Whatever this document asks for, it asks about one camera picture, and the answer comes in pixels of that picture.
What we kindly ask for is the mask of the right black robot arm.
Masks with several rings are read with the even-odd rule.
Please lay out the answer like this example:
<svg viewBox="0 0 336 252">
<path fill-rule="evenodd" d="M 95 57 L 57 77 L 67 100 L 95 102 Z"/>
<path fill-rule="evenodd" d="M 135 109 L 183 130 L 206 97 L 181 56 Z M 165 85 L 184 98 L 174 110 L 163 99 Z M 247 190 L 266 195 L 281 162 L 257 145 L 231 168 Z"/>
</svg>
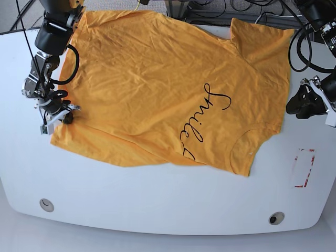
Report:
<svg viewBox="0 0 336 252">
<path fill-rule="evenodd" d="M 31 70 L 22 88 L 22 94 L 36 100 L 43 123 L 42 134 L 51 135 L 56 122 L 71 124 L 73 111 L 80 106 L 66 99 L 68 92 L 56 90 L 56 87 L 70 83 L 79 69 L 79 53 L 70 41 L 85 12 L 83 1 L 41 1 L 44 8 L 44 20 L 35 39 L 38 52 L 31 56 Z M 60 56 L 66 50 L 75 54 L 75 68 L 64 81 L 51 77 L 59 67 Z"/>
</svg>

